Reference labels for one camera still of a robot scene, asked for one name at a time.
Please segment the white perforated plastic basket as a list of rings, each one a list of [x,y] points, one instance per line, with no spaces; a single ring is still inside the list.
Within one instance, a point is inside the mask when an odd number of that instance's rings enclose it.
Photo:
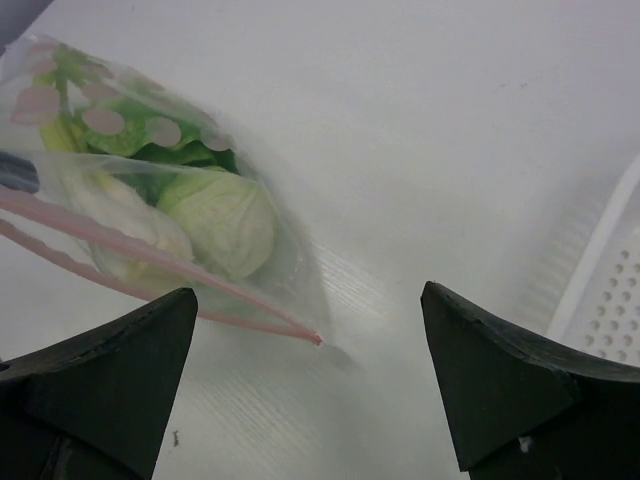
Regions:
[[[606,197],[546,336],[605,360],[639,365],[639,160]]]

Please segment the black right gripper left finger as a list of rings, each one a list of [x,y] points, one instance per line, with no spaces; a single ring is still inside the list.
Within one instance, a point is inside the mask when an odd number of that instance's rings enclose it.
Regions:
[[[2,362],[2,478],[151,478],[197,313],[181,288]]]

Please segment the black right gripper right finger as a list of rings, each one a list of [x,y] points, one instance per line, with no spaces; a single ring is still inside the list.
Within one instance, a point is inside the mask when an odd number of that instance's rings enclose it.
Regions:
[[[636,479],[639,370],[557,343],[429,282],[426,340],[472,479]]]

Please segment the clear pink-dotted zip bag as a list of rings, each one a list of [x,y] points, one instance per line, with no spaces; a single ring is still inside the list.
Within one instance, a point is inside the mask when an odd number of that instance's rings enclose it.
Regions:
[[[162,190],[176,176],[201,169],[45,149],[40,129],[55,119],[57,95],[32,79],[58,44],[65,43],[24,36],[1,60],[2,236],[134,298],[149,300],[187,287],[204,319],[321,344],[328,322],[321,279],[269,164],[248,158],[215,116],[161,85],[213,118],[231,141],[235,174],[261,184],[276,210],[274,251],[260,269],[241,280],[207,269],[184,230],[157,208]]]

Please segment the green fake lettuce leaf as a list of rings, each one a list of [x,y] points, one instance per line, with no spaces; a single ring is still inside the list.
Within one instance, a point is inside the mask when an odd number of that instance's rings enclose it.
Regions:
[[[56,117],[40,129],[46,150],[237,173],[213,118],[144,74],[65,44],[42,63],[32,83],[57,95]]]

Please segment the pale green fake cabbage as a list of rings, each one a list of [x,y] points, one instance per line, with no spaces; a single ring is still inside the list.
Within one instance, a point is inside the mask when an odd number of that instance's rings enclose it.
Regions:
[[[178,223],[199,261],[219,275],[247,278],[274,251],[277,214],[267,191],[222,168],[176,176],[157,208]]]

